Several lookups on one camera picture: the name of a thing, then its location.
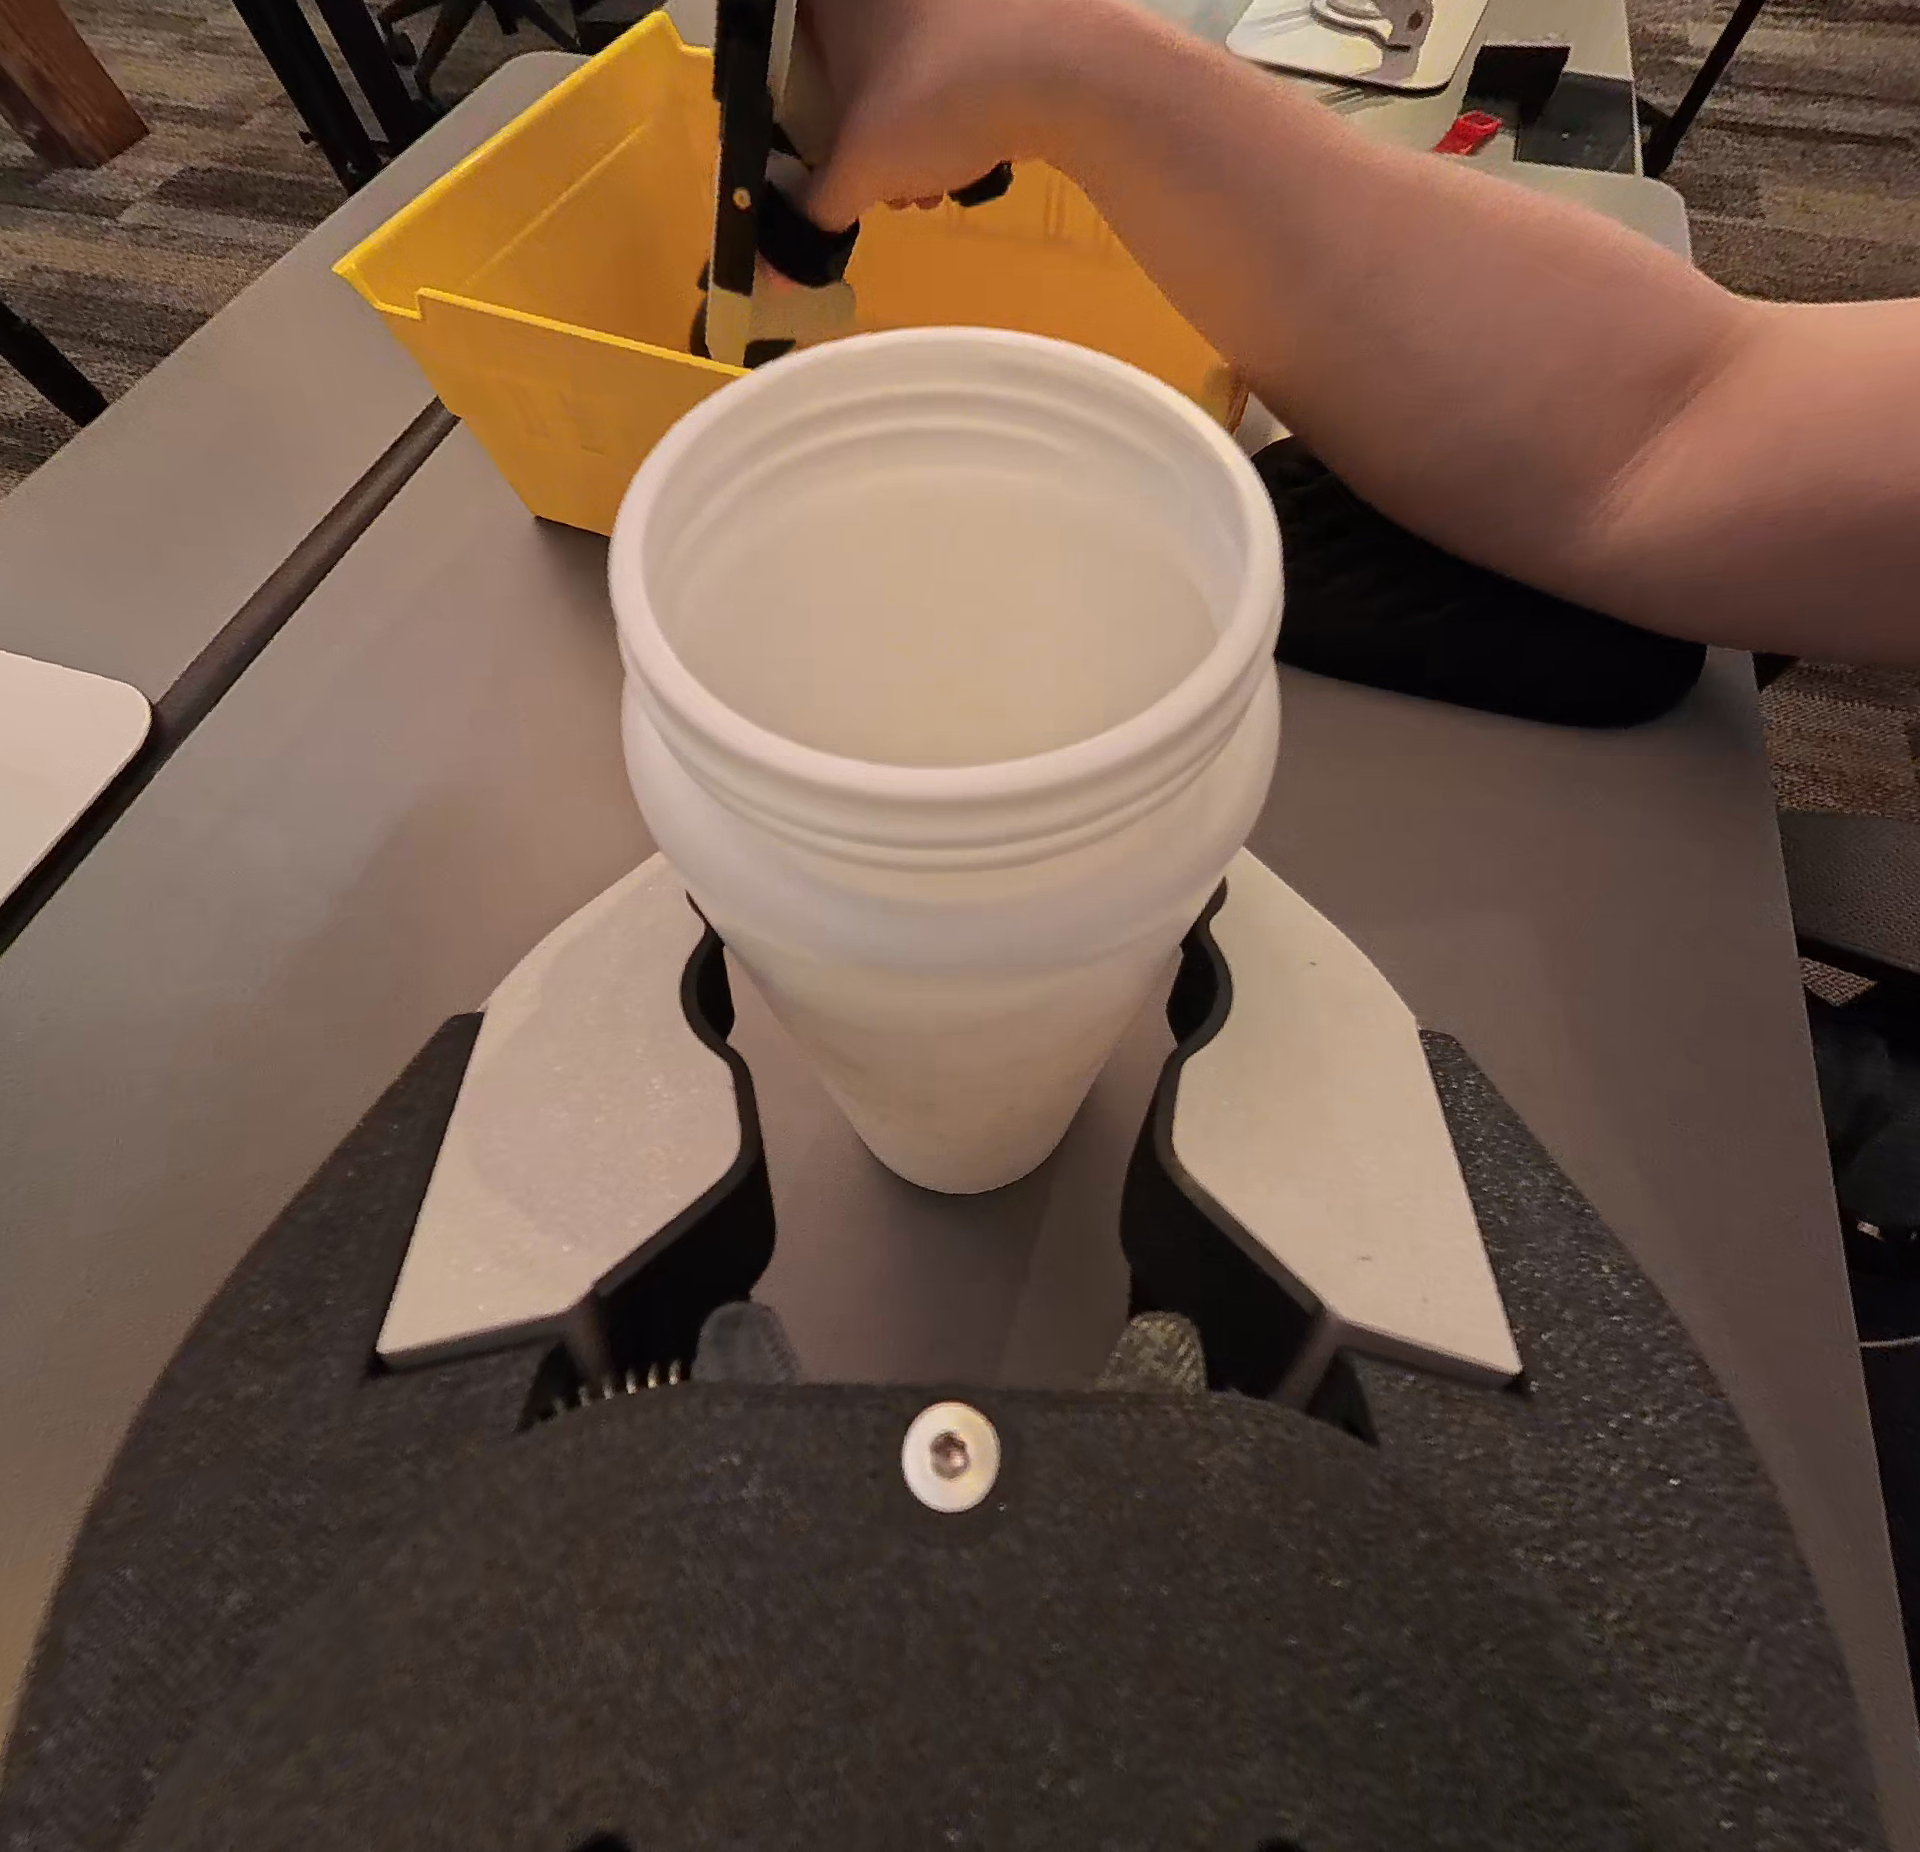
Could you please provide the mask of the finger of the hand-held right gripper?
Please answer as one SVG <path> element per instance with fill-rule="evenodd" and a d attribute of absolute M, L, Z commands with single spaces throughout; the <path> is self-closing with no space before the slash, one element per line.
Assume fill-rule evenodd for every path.
<path fill-rule="evenodd" d="M 703 357 L 752 369 L 779 355 L 849 334 L 855 292 L 849 280 L 804 284 L 775 268 L 756 268 L 747 292 L 703 287 Z"/>

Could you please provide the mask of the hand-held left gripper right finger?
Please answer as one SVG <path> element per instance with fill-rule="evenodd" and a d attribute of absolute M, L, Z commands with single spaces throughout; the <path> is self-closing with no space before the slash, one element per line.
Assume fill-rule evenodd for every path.
<path fill-rule="evenodd" d="M 1131 1312 L 1195 1329 L 1205 1382 L 1330 1396 L 1374 1358 L 1524 1374 L 1416 1014 L 1253 851 L 1181 944 L 1170 1049 L 1121 1182 Z"/>

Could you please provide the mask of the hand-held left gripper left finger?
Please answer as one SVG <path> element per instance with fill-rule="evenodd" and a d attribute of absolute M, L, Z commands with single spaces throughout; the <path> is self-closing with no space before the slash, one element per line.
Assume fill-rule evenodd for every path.
<path fill-rule="evenodd" d="M 519 1345 L 689 1370 L 775 1215 L 724 944 L 664 858 L 495 987 L 376 1335 L 385 1369 Z"/>

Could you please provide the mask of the yellow plastic bin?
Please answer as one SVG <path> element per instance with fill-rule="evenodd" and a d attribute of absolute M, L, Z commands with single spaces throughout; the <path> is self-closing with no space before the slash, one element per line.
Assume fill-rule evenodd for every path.
<path fill-rule="evenodd" d="M 402 207 L 341 275 L 522 504 L 609 535 L 649 449 L 736 377 L 689 349 L 718 112 L 665 10 L 573 69 Z M 870 211 L 853 327 L 985 325 L 1125 359 L 1226 430 L 1245 385 L 1042 163 L 981 205 Z"/>

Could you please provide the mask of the white plastic bottle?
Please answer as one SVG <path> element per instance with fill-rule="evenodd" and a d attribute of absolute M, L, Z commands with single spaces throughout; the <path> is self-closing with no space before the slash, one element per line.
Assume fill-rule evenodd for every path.
<path fill-rule="evenodd" d="M 1078 343 L 855 334 L 670 427 L 607 567 L 644 822 L 858 1135 L 1038 1169 L 1270 789 L 1253 462 Z"/>

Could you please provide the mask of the person's right forearm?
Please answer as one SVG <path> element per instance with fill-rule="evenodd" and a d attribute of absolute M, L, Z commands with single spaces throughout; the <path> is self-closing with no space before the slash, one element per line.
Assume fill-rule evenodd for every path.
<path fill-rule="evenodd" d="M 1369 504 L 1682 638 L 1915 668 L 1915 300 L 1748 300 L 1121 0 L 1037 23 L 1037 153 Z"/>

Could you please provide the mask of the person's right hand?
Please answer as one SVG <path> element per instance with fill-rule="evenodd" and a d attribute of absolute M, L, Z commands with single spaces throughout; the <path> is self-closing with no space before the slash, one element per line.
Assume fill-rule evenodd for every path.
<path fill-rule="evenodd" d="M 1085 171 L 1121 137 L 1106 0 L 797 0 L 827 146 L 804 187 L 824 230 L 927 207 L 996 163 Z"/>

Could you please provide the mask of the black metal stand leg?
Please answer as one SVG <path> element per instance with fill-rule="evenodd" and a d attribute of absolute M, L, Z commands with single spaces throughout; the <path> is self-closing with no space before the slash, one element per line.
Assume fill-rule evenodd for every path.
<path fill-rule="evenodd" d="M 35 324 L 0 306 L 3 359 L 39 399 L 83 427 L 107 409 L 105 395 Z"/>
<path fill-rule="evenodd" d="M 365 0 L 230 0 L 289 94 L 303 137 L 349 193 L 415 143 L 435 110 L 402 76 Z"/>

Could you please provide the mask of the black textured pad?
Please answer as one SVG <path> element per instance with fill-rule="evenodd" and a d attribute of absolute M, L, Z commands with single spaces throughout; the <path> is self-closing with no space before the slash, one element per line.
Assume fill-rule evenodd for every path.
<path fill-rule="evenodd" d="M 1283 541 L 1276 660 L 1524 723 L 1622 731 L 1700 684 L 1707 645 L 1482 569 L 1358 497 L 1300 441 L 1253 465 Z"/>

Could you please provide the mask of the grey chair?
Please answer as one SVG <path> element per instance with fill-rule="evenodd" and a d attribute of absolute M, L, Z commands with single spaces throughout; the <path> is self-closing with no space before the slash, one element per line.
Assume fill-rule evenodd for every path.
<path fill-rule="evenodd" d="M 1798 952 L 1862 978 L 1918 978 L 1918 824 L 1783 809 L 1778 840 Z"/>

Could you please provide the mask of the small white stand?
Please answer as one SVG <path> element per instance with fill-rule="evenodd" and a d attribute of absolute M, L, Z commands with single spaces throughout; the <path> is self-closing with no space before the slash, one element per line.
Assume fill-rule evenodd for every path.
<path fill-rule="evenodd" d="M 1253 0 L 1227 50 L 1344 88 L 1423 97 L 1446 88 L 1493 0 Z"/>

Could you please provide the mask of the wooden furniture leg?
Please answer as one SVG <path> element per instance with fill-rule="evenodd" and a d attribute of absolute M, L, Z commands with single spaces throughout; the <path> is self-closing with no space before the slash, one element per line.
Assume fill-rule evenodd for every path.
<path fill-rule="evenodd" d="M 3 115 L 56 168 L 102 168 L 147 135 L 58 0 L 3 0 Z"/>

